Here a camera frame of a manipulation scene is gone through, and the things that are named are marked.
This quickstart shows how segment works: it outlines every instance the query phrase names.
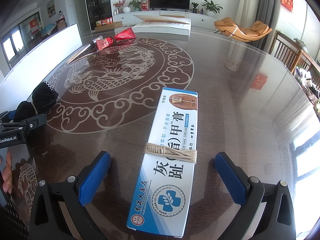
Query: plastic bottle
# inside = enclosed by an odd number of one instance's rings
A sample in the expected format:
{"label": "plastic bottle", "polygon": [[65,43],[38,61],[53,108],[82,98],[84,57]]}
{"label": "plastic bottle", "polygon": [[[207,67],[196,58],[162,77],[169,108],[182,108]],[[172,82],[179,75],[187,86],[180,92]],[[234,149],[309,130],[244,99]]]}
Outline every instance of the plastic bottle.
{"label": "plastic bottle", "polygon": [[58,20],[61,20],[61,19],[64,19],[64,18],[65,18],[64,14],[61,11],[59,11],[59,19]]}

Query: human hand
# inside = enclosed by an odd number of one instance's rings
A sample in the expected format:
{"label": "human hand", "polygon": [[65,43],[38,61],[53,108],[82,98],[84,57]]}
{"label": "human hand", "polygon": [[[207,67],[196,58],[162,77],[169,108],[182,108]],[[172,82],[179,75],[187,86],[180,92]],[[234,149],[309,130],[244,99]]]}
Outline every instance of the human hand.
{"label": "human hand", "polygon": [[3,178],[3,190],[4,192],[9,192],[11,194],[13,185],[12,185],[12,168],[11,168],[11,153],[8,151],[7,152],[7,157],[6,157],[6,165],[5,168],[2,172],[2,178]]}

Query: red packaging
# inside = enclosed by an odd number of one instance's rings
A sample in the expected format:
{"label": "red packaging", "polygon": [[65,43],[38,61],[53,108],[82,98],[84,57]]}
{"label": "red packaging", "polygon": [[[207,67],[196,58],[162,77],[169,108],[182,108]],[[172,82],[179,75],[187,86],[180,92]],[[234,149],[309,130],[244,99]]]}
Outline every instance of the red packaging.
{"label": "red packaging", "polygon": [[108,20],[107,18],[105,18],[105,19],[101,20],[102,25],[106,25],[106,24],[108,24],[108,21],[107,21],[107,20]]}
{"label": "red packaging", "polygon": [[142,3],[141,3],[141,10],[142,11],[148,11],[149,10],[148,2],[142,1]]}
{"label": "red packaging", "polygon": [[128,40],[136,38],[136,35],[134,34],[132,28],[128,28],[120,33],[118,33],[116,36],[111,38],[105,38],[104,40],[97,40],[97,47],[98,50],[102,50],[108,46],[110,46],[115,41],[122,41],[122,40]]}

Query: orange lounge chair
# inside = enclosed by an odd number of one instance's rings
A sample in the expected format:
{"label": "orange lounge chair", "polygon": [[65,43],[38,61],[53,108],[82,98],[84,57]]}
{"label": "orange lounge chair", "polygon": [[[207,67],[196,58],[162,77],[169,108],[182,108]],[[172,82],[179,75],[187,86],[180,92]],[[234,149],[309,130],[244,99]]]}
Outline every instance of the orange lounge chair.
{"label": "orange lounge chair", "polygon": [[256,21],[251,28],[240,28],[230,17],[215,21],[214,26],[223,35],[243,42],[259,40],[272,31],[268,25],[260,21]]}

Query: gray curtain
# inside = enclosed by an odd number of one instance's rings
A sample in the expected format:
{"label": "gray curtain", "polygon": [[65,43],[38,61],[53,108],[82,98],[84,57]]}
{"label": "gray curtain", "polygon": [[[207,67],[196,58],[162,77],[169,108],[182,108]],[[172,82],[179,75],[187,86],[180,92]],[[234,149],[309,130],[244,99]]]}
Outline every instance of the gray curtain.
{"label": "gray curtain", "polygon": [[[259,0],[256,21],[261,21],[270,27],[275,0]],[[263,47],[267,41],[267,37],[263,37],[260,40],[253,42],[253,46],[263,50]]]}

